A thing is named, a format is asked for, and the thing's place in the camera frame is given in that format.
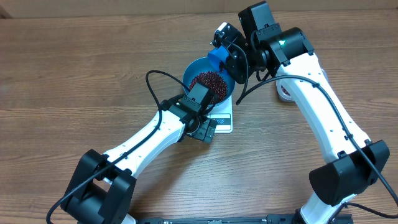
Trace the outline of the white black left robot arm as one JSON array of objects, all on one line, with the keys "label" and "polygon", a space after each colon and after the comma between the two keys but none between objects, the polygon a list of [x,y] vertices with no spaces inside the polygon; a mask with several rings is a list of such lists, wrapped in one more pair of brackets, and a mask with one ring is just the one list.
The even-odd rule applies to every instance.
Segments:
[{"label": "white black left robot arm", "polygon": [[121,145],[100,154],[91,149],[79,160],[65,195],[57,207],[78,223],[135,223],[128,212],[140,173],[167,147],[185,136],[211,142],[217,122],[207,118],[215,94],[196,83],[186,95],[158,104],[158,112],[139,132]]}]

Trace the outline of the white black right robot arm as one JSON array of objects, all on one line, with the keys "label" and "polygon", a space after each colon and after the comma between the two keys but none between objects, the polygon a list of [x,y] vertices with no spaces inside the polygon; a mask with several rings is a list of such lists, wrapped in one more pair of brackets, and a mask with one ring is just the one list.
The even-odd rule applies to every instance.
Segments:
[{"label": "white black right robot arm", "polygon": [[355,196],[376,182],[385,183],[382,170],[389,148],[372,141],[352,120],[330,86],[313,45],[297,27],[282,30],[267,2],[239,14],[242,29],[223,25],[215,39],[229,55],[224,67],[239,84],[264,72],[258,85],[275,82],[279,95],[293,101],[318,140],[325,164],[309,174],[313,194],[295,212],[293,223],[332,223]]}]

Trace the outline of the blue plastic scoop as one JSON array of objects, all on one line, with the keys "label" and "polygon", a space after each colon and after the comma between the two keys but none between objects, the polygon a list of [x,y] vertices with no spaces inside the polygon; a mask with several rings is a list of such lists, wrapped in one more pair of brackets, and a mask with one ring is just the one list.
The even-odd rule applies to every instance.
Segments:
[{"label": "blue plastic scoop", "polygon": [[225,70],[226,59],[229,57],[229,52],[223,47],[216,47],[208,52],[207,58],[210,65],[218,72],[223,73]]}]

